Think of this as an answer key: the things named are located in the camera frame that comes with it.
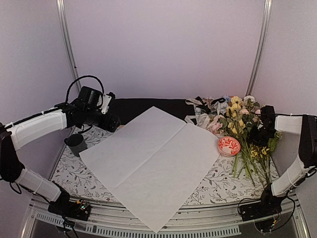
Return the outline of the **white wrapping paper sheet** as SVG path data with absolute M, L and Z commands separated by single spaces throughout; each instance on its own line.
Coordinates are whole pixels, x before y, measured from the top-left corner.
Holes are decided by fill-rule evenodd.
M 211 132 L 151 107 L 80 157 L 122 205 L 157 233 L 218 159 L 217 143 Z

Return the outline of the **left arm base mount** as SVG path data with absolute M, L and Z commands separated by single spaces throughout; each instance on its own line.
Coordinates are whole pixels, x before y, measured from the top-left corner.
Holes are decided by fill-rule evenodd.
M 91 205 L 83 199 L 71 201 L 70 195 L 66 191 L 62 191 L 56 201 L 50 202 L 48 211 L 66 218 L 88 221 Z

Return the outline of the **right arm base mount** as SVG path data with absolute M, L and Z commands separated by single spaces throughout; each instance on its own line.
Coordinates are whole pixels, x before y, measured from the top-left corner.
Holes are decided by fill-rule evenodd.
M 242 221 L 250 221 L 268 216 L 277 215 L 279 217 L 282 211 L 281 203 L 285 196 L 273 196 L 271 190 L 264 190 L 259 201 L 255 203 L 238 205 L 237 211 L 242 218 Z M 259 232 L 270 233 L 275 228 L 277 218 L 270 218 L 255 222 L 255 227 Z

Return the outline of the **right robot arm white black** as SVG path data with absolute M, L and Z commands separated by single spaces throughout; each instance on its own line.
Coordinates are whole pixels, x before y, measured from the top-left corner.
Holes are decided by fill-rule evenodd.
M 281 159 L 283 173 L 265 189 L 267 196 L 256 206 L 260 216 L 267 216 L 275 209 L 275 201 L 271 198 L 285 197 L 286 193 L 298 187 L 306 178 L 317 172 L 317 117 L 309 114 L 278 114 L 273 106 L 264 106 L 259 113 L 261 125 L 251 130 L 250 141 L 258 146 L 273 151 L 273 138 L 280 132 L 287 139 L 296 139 L 277 149 L 274 160 Z

